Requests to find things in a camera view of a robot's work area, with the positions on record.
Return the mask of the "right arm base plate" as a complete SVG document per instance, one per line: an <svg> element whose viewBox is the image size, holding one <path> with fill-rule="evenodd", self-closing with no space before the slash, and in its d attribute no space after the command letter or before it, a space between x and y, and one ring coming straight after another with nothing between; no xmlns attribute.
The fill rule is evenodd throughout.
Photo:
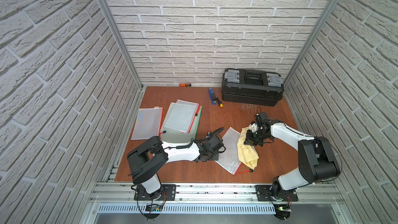
<svg viewBox="0 0 398 224"><path fill-rule="evenodd" d="M282 190L276 185L255 185L256 196L259 202L297 202L299 199L294 189Z"/></svg>

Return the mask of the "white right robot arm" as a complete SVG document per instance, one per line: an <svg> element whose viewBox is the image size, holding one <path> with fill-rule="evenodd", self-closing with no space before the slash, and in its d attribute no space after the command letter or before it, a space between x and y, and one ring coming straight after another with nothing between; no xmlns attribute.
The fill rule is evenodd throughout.
<svg viewBox="0 0 398 224"><path fill-rule="evenodd" d="M341 166L326 137L302 133L277 120L253 122L246 133L244 144L263 146L264 140L275 138L297 151L298 166L273 179L269 191L274 200L281 201L297 188L332 180L341 173Z"/></svg>

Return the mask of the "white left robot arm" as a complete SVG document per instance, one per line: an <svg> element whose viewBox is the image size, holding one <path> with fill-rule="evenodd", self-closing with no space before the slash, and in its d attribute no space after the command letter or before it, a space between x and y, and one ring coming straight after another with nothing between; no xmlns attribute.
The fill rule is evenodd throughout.
<svg viewBox="0 0 398 224"><path fill-rule="evenodd" d="M163 192L158 171L165 164L178 161L217 161L219 154L226 150L217 134L199 140L191 139L186 145L163 142L159 136L153 136L130 151L126 159L133 184L144 188L150 197L156 198Z"/></svg>

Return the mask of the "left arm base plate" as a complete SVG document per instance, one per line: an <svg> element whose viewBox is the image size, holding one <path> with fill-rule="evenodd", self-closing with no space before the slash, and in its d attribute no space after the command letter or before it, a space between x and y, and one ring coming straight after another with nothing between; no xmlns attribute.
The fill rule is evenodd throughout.
<svg viewBox="0 0 398 224"><path fill-rule="evenodd" d="M138 185L136 187L135 201L174 201L176 195L175 184L162 184L160 189L149 194L145 187Z"/></svg>

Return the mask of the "yellow wiping cloth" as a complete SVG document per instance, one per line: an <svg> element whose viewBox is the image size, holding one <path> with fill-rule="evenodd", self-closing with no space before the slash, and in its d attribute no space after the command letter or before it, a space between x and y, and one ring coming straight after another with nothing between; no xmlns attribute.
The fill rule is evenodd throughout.
<svg viewBox="0 0 398 224"><path fill-rule="evenodd" d="M258 165L259 155L254 146L244 144L248 130L250 130L250 126L242 128L240 137L237 141L238 159L244 165L254 170Z"/></svg>

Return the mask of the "white red zip document bag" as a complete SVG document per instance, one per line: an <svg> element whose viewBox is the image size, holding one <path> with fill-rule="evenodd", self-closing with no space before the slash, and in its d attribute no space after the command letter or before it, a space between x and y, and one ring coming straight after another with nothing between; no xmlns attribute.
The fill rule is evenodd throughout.
<svg viewBox="0 0 398 224"><path fill-rule="evenodd" d="M226 150L219 154L219 158L216 161L223 169L232 175L235 175L241 166L241 162L238 159L237 142L240 137L240 133L229 128L225 135L222 137L223 144Z"/></svg>

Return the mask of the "red zip mesh document bag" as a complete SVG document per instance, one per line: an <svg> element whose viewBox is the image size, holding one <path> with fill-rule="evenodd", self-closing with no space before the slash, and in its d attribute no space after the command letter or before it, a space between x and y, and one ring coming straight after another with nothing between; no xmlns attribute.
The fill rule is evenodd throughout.
<svg viewBox="0 0 398 224"><path fill-rule="evenodd" d="M140 108L135 121L131 140L147 140L158 136L161 128L163 108Z"/></svg>

